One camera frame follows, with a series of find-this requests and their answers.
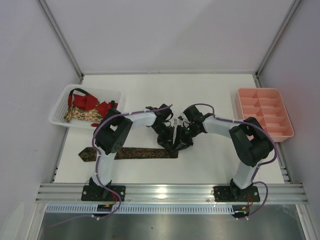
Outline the dark brown patterned tie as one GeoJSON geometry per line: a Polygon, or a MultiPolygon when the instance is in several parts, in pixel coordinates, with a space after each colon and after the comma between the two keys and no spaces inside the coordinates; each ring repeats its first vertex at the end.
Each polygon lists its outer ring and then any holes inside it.
{"type": "MultiPolygon", "coordinates": [[[[93,147],[84,148],[78,156],[85,162],[95,162],[97,152],[93,147]]],[[[168,152],[159,148],[123,147],[114,157],[115,160],[135,160],[135,159],[177,159],[178,152],[168,152]]]]}

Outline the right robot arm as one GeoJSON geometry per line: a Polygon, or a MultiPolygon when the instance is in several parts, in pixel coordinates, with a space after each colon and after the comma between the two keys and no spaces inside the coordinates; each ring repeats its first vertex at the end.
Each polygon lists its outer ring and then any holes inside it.
{"type": "Polygon", "coordinates": [[[193,138],[202,133],[231,139],[240,163],[224,199],[242,200],[253,187],[253,180],[263,160],[275,150],[272,138],[254,117],[245,120],[221,118],[214,112],[202,114],[195,105],[188,107],[183,114],[189,125],[177,126],[171,151],[179,152],[189,148],[194,144],[193,138]]]}

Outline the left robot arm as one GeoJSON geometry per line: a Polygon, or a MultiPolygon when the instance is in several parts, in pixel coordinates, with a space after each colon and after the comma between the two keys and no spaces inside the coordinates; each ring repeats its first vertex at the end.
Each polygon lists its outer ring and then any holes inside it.
{"type": "Polygon", "coordinates": [[[170,105],[159,108],[148,106],[143,110],[121,113],[111,109],[93,132],[92,147],[97,152],[94,174],[89,179],[90,194],[95,200],[120,200],[111,190],[111,171],[116,153],[123,147],[131,130],[151,127],[157,134],[157,144],[172,151],[174,128],[166,125],[173,117],[170,105]]]}

